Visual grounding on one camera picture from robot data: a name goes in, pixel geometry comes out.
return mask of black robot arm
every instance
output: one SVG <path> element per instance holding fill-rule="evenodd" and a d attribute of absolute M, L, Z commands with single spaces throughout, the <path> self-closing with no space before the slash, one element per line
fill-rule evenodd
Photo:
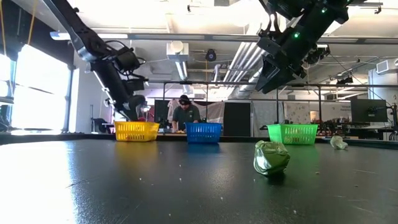
<path fill-rule="evenodd" d="M 141 95 L 134 95 L 134 91 L 143 90 L 144 82 L 148 79 L 133 74 L 141 65 L 133 49 L 124 46 L 116 50 L 109 46 L 81 21 L 76 13 L 77 9 L 73 9 L 67 0 L 43 2 L 69 33 L 79 57 L 90 63 L 91 70 L 109 97 L 109 103 L 128 120 L 136 121 L 137 107 L 145 104 L 146 99 Z M 123 80 L 120 75 L 135 78 Z"/>
<path fill-rule="evenodd" d="M 266 30 L 259 33 L 257 45 L 267 53 L 256 90 L 267 93 L 294 80 L 293 74 L 303 78 L 303 61 L 314 63 L 330 54 L 329 48 L 318 49 L 317 41 L 331 23 L 343 24 L 348 20 L 348 8 L 353 0 L 260 0 L 268 13 L 274 15 L 275 31 L 271 20 Z M 295 27 L 281 32 L 277 27 L 277 14 L 289 20 L 299 18 Z"/>

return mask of table surface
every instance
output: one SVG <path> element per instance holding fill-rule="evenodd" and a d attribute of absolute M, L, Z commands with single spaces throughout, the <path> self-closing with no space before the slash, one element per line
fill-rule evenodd
<path fill-rule="evenodd" d="M 284 176 L 254 143 L 79 140 L 0 146 L 0 223 L 396 223 L 398 151 L 287 146 Z"/>

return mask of ceiling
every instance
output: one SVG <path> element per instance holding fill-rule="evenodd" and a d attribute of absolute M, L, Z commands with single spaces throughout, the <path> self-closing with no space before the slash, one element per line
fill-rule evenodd
<path fill-rule="evenodd" d="M 34 0 L 13 0 L 32 13 Z M 38 0 L 36 16 L 55 30 L 63 27 L 47 6 Z M 257 0 L 68 0 L 78 7 L 82 21 L 97 32 L 154 32 L 179 34 L 255 34 L 267 15 Z M 398 1 L 385 0 L 382 12 L 374 14 L 375 8 L 350 8 L 350 20 L 343 26 L 332 27 L 330 37 L 398 37 Z M 127 46 L 136 49 L 136 54 L 148 63 L 137 73 L 149 78 L 161 75 L 178 78 L 175 64 L 166 60 L 167 41 L 124 40 Z M 189 42 L 189 69 L 214 68 L 217 63 L 229 65 L 239 47 L 237 42 Z M 205 62 L 205 52 L 215 49 L 217 62 Z M 327 57 L 309 68 L 308 80 L 312 83 L 327 82 L 336 78 L 345 69 L 358 67 L 355 75 L 366 77 L 367 70 L 375 67 L 379 57 L 398 57 L 396 45 L 330 45 L 334 57 Z M 206 79 L 206 73 L 189 73 L 189 77 Z"/>

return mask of blue basket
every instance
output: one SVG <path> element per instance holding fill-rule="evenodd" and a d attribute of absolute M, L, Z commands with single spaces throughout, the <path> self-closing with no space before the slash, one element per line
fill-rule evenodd
<path fill-rule="evenodd" d="M 220 123 L 185 123 L 188 143 L 218 143 Z"/>

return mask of person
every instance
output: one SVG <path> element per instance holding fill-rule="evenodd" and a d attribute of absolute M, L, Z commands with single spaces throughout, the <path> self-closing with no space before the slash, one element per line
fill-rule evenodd
<path fill-rule="evenodd" d="M 178 102 L 180 106 L 175 108 L 173 112 L 173 132 L 185 130 L 185 123 L 198 123 L 200 120 L 198 107 L 192 105 L 186 95 L 181 95 Z"/>

